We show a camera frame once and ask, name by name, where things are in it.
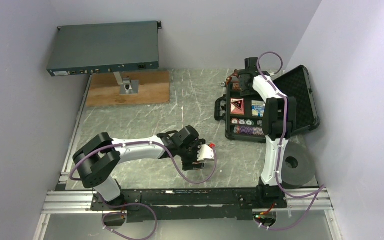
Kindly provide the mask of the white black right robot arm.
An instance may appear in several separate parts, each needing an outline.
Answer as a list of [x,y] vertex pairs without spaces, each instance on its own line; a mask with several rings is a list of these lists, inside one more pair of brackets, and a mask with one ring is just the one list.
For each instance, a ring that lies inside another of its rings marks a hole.
[[261,181],[265,186],[278,186],[282,183],[284,152],[292,132],[296,129],[297,101],[274,84],[268,74],[261,71],[259,59],[249,57],[244,60],[244,69],[238,70],[240,94],[259,95],[265,102],[262,116],[262,130],[266,139],[265,164]]

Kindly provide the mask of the dark green rack unit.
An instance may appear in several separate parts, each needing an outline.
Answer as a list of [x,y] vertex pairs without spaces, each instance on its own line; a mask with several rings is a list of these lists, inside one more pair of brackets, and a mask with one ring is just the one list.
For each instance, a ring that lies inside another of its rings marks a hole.
[[52,77],[159,69],[161,21],[64,25],[46,70]]

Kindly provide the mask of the blue playing card deck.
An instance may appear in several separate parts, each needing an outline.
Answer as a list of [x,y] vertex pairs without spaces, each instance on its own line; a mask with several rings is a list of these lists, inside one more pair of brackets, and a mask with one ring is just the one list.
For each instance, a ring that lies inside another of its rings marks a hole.
[[262,118],[265,112],[265,102],[259,100],[251,101],[251,114],[253,117]]

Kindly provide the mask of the silver metal stand bracket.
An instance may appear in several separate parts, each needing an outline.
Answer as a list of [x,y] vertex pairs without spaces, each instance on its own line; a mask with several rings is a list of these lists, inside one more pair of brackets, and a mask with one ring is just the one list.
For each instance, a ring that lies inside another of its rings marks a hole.
[[120,72],[114,72],[117,84],[120,86],[120,95],[134,95],[139,93],[139,80],[130,77],[122,77]]

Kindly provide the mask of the poker chips row in case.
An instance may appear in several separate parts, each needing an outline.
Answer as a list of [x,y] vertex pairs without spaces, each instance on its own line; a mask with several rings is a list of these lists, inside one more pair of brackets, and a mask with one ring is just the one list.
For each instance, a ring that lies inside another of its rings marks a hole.
[[248,136],[264,136],[265,135],[261,127],[239,126],[239,125],[233,128],[233,133],[238,135],[248,135]]

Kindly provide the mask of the red five chip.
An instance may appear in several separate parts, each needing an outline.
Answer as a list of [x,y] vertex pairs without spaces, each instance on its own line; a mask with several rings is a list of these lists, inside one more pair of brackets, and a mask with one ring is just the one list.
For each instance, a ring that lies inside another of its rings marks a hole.
[[232,118],[230,122],[233,125],[237,125],[239,123],[239,120],[237,118]]

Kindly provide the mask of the black aluminium mounting rail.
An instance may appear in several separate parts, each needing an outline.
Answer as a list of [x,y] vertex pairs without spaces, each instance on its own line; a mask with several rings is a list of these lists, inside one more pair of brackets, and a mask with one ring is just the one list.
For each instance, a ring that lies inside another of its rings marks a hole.
[[125,189],[118,200],[103,203],[97,193],[84,191],[51,191],[47,193],[42,214],[104,214],[112,211],[127,214],[128,223],[153,220],[149,206],[158,220],[237,219],[248,221],[254,214],[295,211],[331,211],[333,204],[326,190],[317,197],[309,196],[312,188],[292,190],[293,198],[261,193],[254,187],[190,189]]

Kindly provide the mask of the black poker set case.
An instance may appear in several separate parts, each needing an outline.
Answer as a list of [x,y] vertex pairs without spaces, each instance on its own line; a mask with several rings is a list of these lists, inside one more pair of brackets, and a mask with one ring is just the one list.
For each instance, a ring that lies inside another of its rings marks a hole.
[[[307,68],[300,65],[275,79],[274,84],[288,97],[296,99],[296,128],[293,136],[304,135],[320,126],[321,120],[316,110],[311,79]],[[262,117],[252,116],[252,100],[263,101],[257,95],[242,96],[232,89],[237,79],[227,85],[226,93],[214,103],[214,119],[225,122],[225,137],[233,141],[265,143],[265,136],[235,134],[235,126],[262,127]],[[231,119],[252,120],[254,125],[231,124]]]

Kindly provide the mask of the brown wooden board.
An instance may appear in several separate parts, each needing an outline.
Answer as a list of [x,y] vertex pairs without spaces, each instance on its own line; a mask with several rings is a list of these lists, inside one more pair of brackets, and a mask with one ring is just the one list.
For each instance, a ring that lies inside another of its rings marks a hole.
[[88,107],[118,105],[164,104],[170,101],[170,74],[167,70],[124,71],[122,77],[139,80],[138,94],[120,95],[114,73],[91,76],[87,93]]

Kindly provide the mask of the green twenty chip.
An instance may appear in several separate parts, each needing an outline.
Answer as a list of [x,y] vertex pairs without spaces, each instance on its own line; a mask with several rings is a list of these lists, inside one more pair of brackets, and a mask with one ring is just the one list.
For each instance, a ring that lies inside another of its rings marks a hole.
[[250,119],[247,119],[246,121],[245,121],[245,123],[246,123],[246,125],[248,125],[248,126],[253,126],[255,123],[252,121],[252,120],[250,120]]

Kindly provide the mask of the blue ten chip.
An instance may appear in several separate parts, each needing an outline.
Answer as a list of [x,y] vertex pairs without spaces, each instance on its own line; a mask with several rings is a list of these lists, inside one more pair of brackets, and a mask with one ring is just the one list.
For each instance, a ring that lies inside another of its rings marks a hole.
[[238,123],[240,125],[246,125],[246,121],[244,119],[239,119]]

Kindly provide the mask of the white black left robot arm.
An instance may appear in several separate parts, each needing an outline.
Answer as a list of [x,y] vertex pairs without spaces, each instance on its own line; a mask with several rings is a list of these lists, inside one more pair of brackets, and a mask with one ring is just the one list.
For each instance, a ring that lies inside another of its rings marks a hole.
[[180,157],[183,171],[199,170],[205,160],[214,160],[214,149],[199,137],[190,125],[180,131],[158,133],[149,138],[124,140],[111,138],[107,132],[96,135],[72,157],[77,180],[84,188],[94,189],[111,210],[124,203],[122,189],[111,176],[118,164],[142,159],[170,159]]

